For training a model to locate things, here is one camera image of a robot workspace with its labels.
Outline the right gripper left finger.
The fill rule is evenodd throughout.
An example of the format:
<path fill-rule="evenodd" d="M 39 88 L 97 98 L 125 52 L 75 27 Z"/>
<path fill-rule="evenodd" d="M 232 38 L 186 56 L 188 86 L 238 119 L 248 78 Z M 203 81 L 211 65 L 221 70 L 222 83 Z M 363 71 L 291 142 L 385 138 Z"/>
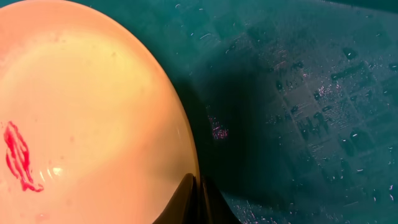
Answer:
<path fill-rule="evenodd" d="M 197 181 L 187 173 L 153 224 L 194 224 L 197 219 Z"/>

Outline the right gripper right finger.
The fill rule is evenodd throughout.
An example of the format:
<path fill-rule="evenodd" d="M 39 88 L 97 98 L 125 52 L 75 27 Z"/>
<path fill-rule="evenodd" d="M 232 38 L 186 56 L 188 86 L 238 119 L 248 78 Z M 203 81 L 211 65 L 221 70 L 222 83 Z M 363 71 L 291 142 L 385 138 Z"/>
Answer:
<path fill-rule="evenodd" d="M 200 223 L 241 224 L 215 183 L 208 177 L 201 178 Z"/>

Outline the green rimmed plate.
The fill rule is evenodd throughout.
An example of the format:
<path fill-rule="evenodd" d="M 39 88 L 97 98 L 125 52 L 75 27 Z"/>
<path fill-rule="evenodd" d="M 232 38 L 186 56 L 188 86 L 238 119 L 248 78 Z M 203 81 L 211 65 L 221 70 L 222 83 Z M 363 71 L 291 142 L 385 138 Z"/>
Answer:
<path fill-rule="evenodd" d="M 185 111 L 128 30 L 70 1 L 1 8 L 2 223 L 153 223 L 187 173 Z"/>

